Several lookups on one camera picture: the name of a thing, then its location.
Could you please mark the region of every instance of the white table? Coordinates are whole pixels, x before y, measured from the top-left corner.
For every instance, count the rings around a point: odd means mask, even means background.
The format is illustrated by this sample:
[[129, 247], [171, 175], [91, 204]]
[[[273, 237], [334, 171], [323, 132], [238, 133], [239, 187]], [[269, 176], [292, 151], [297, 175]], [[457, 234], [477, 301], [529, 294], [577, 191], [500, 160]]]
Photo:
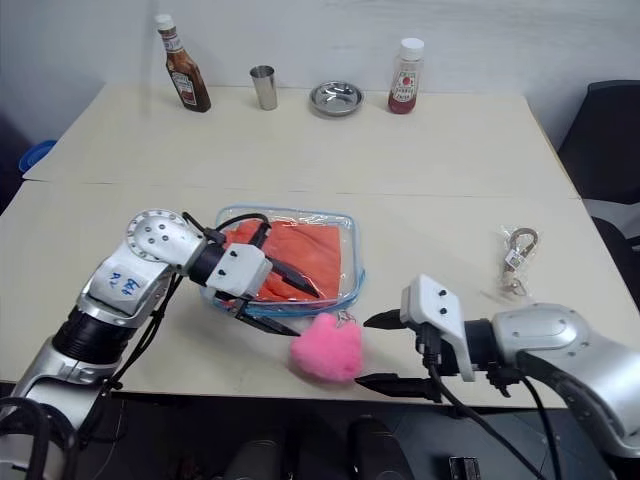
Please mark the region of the white table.
[[[604, 335], [640, 349], [640, 318], [582, 203], [557, 198], [257, 192], [144, 185], [25, 183], [0, 217], [0, 378], [19, 378], [43, 339], [66, 319], [98, 263], [130, 218], [147, 208], [187, 209], [211, 225], [235, 202], [322, 208], [353, 215], [362, 231], [367, 280], [353, 313], [364, 321], [400, 302], [427, 273], [455, 291], [467, 319], [513, 308], [496, 295], [501, 225], [536, 227], [542, 238], [529, 271], [539, 301], [580, 312]], [[139, 392], [295, 398], [387, 397], [357, 385], [330, 387], [288, 369], [289, 339], [263, 334], [203, 304], [186, 282], [157, 339], [127, 373]], [[366, 371], [426, 376], [408, 331], [367, 329]], [[505, 399], [486, 380], [447, 383], [471, 405], [532, 406], [519, 386]], [[548, 406], [563, 403], [541, 387]]]
[[257, 108], [251, 88], [211, 88], [204, 114], [170, 88], [107, 86], [25, 176], [247, 191], [577, 198], [516, 95], [420, 95], [409, 115], [366, 94], [355, 115], [327, 119], [306, 90]]

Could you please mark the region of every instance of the black chair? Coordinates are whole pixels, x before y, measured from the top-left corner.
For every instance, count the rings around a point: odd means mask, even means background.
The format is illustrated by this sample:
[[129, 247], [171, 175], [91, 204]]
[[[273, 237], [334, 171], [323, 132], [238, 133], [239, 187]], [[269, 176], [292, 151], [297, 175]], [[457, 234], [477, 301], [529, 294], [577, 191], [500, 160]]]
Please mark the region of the black chair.
[[[580, 196], [622, 204], [640, 202], [640, 81], [592, 83], [558, 156]], [[592, 217], [640, 308], [640, 238]]]

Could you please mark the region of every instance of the black cable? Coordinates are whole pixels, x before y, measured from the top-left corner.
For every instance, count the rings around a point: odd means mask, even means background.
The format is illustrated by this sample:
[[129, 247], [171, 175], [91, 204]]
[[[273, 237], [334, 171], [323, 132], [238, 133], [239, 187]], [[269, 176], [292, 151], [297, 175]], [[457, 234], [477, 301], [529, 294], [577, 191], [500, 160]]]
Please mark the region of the black cable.
[[262, 213], [245, 213], [244, 215], [238, 215], [237, 217], [233, 217], [233, 218], [230, 218], [229, 220], [225, 220], [224, 222], [222, 222], [220, 225], [216, 227], [216, 231], [221, 232], [228, 226], [233, 225], [234, 223], [238, 223], [243, 220], [249, 220], [252, 218], [257, 220], [262, 220], [262, 223], [269, 224], [269, 219], [267, 218], [266, 215], [263, 215]]
[[0, 399], [0, 407], [17, 407], [33, 420], [35, 431], [25, 480], [42, 480], [49, 453], [49, 421], [44, 409], [33, 400], [16, 397]]
[[129, 358], [127, 358], [127, 361], [120, 368], [120, 370], [118, 370], [107, 382], [108, 389], [119, 388], [119, 382], [122, 376], [131, 367], [131, 365], [133, 365], [134, 362], [142, 356], [145, 350], [149, 348], [149, 345], [151, 345], [151, 342], [155, 338], [156, 333], [158, 333], [158, 329], [160, 328], [162, 319], [164, 318], [164, 314], [167, 310], [167, 306], [169, 305], [169, 301], [180, 286], [183, 278], [184, 277], [178, 276], [176, 273], [171, 276], [169, 286], [167, 287], [167, 294], [165, 295], [164, 300], [162, 301], [158, 309], [151, 313], [151, 321], [149, 322], [149, 325], [147, 325], [147, 328], [140, 337], [140, 340], [138, 340], [138, 343], [129, 355]]
[[[92, 432], [95, 432], [95, 430], [97, 430], [97, 426], [100, 425], [102, 418], [104, 417], [104, 411], [101, 412], [100, 414], [100, 419], [96, 422], [96, 426], [92, 429]], [[129, 433], [129, 424], [128, 424], [128, 415], [127, 415], [127, 405], [126, 403], [123, 403], [122, 405], [122, 427], [120, 428], [120, 432], [118, 432], [117, 436], [100, 436], [100, 435], [96, 435], [95, 433], [91, 433], [89, 435], [89, 437], [87, 438], [87, 443], [89, 442], [93, 442], [93, 443], [107, 443], [107, 444], [111, 444], [111, 443], [117, 443], [120, 440], [122, 440], [124, 437], [127, 436], [127, 433]]]
[[204, 233], [204, 227], [189, 212], [182, 212], [182, 218]]
[[511, 443], [504, 438], [502, 435], [498, 433], [496, 429], [494, 429], [485, 419], [483, 419], [480, 415], [478, 415], [471, 407], [468, 407], [464, 403], [462, 403], [451, 391], [442, 383], [442, 379], [438, 374], [436, 366], [432, 363], [429, 363], [427, 366], [429, 370], [429, 376], [435, 382], [436, 386], [440, 389], [442, 395], [451, 402], [451, 404], [460, 410], [463, 414], [469, 417], [471, 420], [480, 425], [489, 435], [495, 438], [503, 447], [505, 447], [511, 454], [516, 457], [520, 462], [527, 467], [531, 473], [535, 475], [538, 480], [546, 480], [546, 477], [542, 475], [538, 471], [538, 469], [533, 465], [529, 460], [525, 458]]
[[529, 381], [527, 377], [522, 374], [520, 378], [524, 386], [527, 387], [529, 392], [531, 392], [531, 396], [533, 397], [533, 401], [536, 402], [536, 408], [538, 409], [538, 413], [540, 414], [540, 419], [542, 420], [542, 426], [544, 427], [544, 433], [547, 435], [547, 441], [549, 442], [549, 451], [551, 452], [551, 462], [553, 463], [553, 475], [556, 480], [562, 480], [562, 466], [560, 465], [560, 453], [558, 452], [558, 442], [556, 441], [556, 436], [553, 433], [553, 428], [551, 427], [551, 421], [549, 420], [549, 415], [547, 414], [547, 410], [544, 408], [542, 404], [542, 400], [540, 399], [540, 395], [538, 395], [537, 390], [533, 386], [533, 384]]
[[[125, 405], [125, 401], [122, 401], [122, 406], [120, 407], [120, 415], [118, 416], [118, 423], [116, 424], [116, 431], [115, 431], [115, 436], [118, 436], [118, 432], [120, 430], [120, 425], [122, 422], [122, 413], [124, 411], [124, 405]], [[105, 458], [104, 462], [102, 463], [102, 466], [98, 469], [98, 471], [95, 473], [95, 475], [93, 477], [91, 477], [91, 480], [97, 480], [98, 478], [100, 478], [100, 475], [102, 475], [102, 473], [105, 471], [105, 469], [107, 468], [107, 466], [109, 465], [109, 462], [111, 461], [111, 457], [113, 456], [113, 452], [115, 452], [117, 443], [113, 442], [111, 444], [111, 448], [109, 449], [109, 453], [107, 454], [107, 458]]]

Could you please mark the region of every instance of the blue container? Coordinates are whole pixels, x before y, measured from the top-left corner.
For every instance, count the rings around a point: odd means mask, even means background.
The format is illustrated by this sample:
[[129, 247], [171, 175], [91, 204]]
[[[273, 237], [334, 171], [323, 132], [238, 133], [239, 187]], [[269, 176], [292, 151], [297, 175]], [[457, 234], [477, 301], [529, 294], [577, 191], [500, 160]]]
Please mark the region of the blue container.
[[27, 150], [20, 161], [18, 162], [18, 170], [22, 173], [26, 173], [31, 167], [38, 163], [44, 156], [49, 153], [49, 150], [56, 144], [56, 140], [45, 140], [37, 145], [34, 145]]

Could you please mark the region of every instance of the plastic packet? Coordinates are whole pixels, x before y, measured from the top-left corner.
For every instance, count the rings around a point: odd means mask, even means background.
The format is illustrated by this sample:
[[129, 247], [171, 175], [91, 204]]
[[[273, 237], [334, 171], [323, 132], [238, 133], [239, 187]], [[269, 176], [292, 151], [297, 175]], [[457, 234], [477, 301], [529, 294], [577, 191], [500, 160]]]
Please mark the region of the plastic packet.
[[502, 227], [503, 256], [500, 265], [500, 290], [512, 297], [528, 297], [526, 272], [536, 254], [540, 237], [530, 227]]
[[[364, 280], [364, 269], [360, 260], [359, 231], [353, 218], [340, 213], [243, 204], [222, 209], [218, 213], [216, 225], [246, 213], [262, 213], [267, 216], [273, 228], [269, 240], [265, 243], [265, 253], [282, 261], [286, 266], [293, 267], [315, 287], [319, 294], [319, 298], [313, 298], [292, 287], [287, 288], [287, 285], [284, 285], [275, 273], [271, 273], [265, 282], [265, 288], [261, 289], [258, 297], [247, 306], [248, 314], [269, 317], [300, 317], [344, 309], [353, 303]], [[296, 255], [291, 256], [291, 253], [300, 245], [295, 244], [295, 235], [293, 235], [294, 244], [292, 245], [292, 236], [288, 233], [300, 233], [301, 237], [305, 237], [307, 234], [317, 233], [318, 230], [313, 227], [318, 226], [330, 227], [328, 237], [331, 239], [331, 248], [329, 250], [337, 248], [337, 258], [335, 258], [336, 252], [329, 251], [327, 254], [327, 245], [322, 244], [322, 241], [325, 240], [322, 236], [317, 248], [302, 248], [301, 252], [296, 252]], [[236, 224], [223, 230], [229, 241], [238, 243], [246, 243], [243, 241], [244, 237], [250, 236], [252, 231], [250, 223]], [[324, 262], [325, 257], [322, 255], [333, 256], [326, 257], [327, 262]], [[332, 264], [330, 267], [335, 270], [335, 278], [329, 274], [328, 281], [326, 271], [328, 267], [323, 265], [325, 263]], [[322, 278], [314, 278], [313, 271], [305, 271], [305, 266], [308, 265], [312, 265], [312, 270], [324, 269], [321, 270], [323, 274], [321, 277], [324, 276], [324, 281]], [[214, 293], [209, 289], [202, 290], [207, 301], [217, 307], [229, 308], [225, 302], [216, 299], [213, 296]]]

